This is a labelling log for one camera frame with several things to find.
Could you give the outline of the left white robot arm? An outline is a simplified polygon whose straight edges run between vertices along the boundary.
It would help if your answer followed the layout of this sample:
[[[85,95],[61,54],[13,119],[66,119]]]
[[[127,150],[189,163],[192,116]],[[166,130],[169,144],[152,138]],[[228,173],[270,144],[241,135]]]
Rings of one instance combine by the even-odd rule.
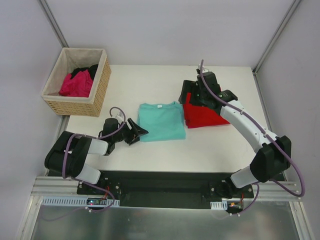
[[[45,157],[44,166],[67,178],[87,182],[89,190],[99,195],[105,191],[106,183],[100,170],[86,164],[87,155],[108,156],[116,143],[124,141],[133,145],[148,133],[131,118],[120,122],[119,118],[114,117],[104,121],[97,138],[64,131]]]

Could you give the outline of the teal t shirt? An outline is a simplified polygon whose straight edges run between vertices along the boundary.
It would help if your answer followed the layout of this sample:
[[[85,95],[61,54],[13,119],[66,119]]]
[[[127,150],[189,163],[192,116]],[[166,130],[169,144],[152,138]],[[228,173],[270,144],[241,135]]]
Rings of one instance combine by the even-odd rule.
[[[183,106],[176,101],[169,104],[141,104],[137,124],[148,131],[140,137],[144,143],[186,138]]]

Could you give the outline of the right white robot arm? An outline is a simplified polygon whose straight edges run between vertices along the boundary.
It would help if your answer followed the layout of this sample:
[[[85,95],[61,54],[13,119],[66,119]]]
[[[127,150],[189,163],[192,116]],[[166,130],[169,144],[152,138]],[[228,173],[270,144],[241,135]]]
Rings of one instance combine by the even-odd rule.
[[[178,101],[213,110],[235,127],[255,152],[247,167],[234,172],[215,187],[218,196],[227,199],[237,197],[244,187],[265,183],[291,166],[288,160],[291,140],[261,127],[246,113],[232,91],[221,89],[213,72],[198,73],[196,81],[184,80]]]

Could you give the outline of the wicker laundry basket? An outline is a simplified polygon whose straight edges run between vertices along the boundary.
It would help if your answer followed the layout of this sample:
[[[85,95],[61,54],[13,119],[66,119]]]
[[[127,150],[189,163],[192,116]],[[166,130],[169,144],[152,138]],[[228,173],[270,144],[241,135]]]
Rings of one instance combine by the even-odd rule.
[[[59,95],[67,74],[74,69],[97,65],[88,97]],[[111,75],[106,51],[103,48],[62,48],[42,90],[41,97],[58,116],[99,117]]]

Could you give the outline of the red t shirt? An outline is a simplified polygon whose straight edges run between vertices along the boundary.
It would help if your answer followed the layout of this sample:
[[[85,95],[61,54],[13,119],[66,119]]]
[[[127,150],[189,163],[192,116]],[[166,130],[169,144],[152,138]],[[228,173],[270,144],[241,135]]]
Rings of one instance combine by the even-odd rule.
[[[182,105],[184,120],[188,129],[223,126],[230,123],[219,116],[214,110],[205,106],[190,104],[191,93],[187,93],[186,102]]]

